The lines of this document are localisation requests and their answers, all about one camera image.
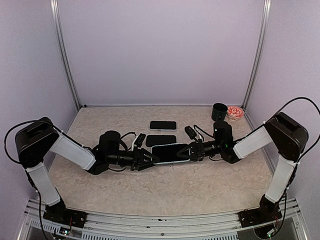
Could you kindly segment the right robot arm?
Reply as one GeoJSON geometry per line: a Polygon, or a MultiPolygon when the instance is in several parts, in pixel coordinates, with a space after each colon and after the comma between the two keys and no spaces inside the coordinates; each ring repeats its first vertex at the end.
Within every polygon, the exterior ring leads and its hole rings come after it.
{"type": "Polygon", "coordinates": [[[177,152],[178,158],[200,162],[206,157],[220,155],[222,160],[235,164],[267,146],[277,152],[276,167],[268,189],[256,210],[256,218],[266,222],[275,212],[277,204],[290,186],[300,158],[309,140],[307,129],[284,112],[279,112],[241,139],[235,140],[232,126],[226,121],[213,124],[213,139],[189,143],[177,152]]]}

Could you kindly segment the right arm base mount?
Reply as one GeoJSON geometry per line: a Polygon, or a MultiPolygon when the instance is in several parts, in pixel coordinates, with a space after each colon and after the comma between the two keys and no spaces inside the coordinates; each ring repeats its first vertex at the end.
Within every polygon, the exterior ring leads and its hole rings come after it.
{"type": "Polygon", "coordinates": [[[259,202],[258,208],[245,209],[238,213],[242,228],[260,225],[282,218],[279,202],[273,203],[264,196],[259,202]]]}

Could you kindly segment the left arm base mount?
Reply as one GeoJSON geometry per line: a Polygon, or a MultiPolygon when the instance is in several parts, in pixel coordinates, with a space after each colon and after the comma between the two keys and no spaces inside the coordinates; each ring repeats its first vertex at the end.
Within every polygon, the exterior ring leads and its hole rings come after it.
{"type": "Polygon", "coordinates": [[[87,219],[84,211],[66,208],[63,203],[45,206],[43,218],[54,223],[83,229],[87,219]]]}

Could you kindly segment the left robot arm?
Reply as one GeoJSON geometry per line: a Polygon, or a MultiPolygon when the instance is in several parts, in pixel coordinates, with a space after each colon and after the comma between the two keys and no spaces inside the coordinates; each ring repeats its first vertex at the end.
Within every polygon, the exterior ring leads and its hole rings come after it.
{"type": "Polygon", "coordinates": [[[91,148],[72,139],[47,117],[24,122],[23,126],[15,135],[18,162],[42,200],[51,207],[50,214],[61,223],[70,218],[70,211],[61,204],[62,198],[50,178],[44,163],[47,155],[60,156],[95,176],[108,171],[112,165],[142,171],[160,161],[159,157],[142,148],[146,137],[142,133],[128,147],[119,132],[109,130],[91,148]]]}

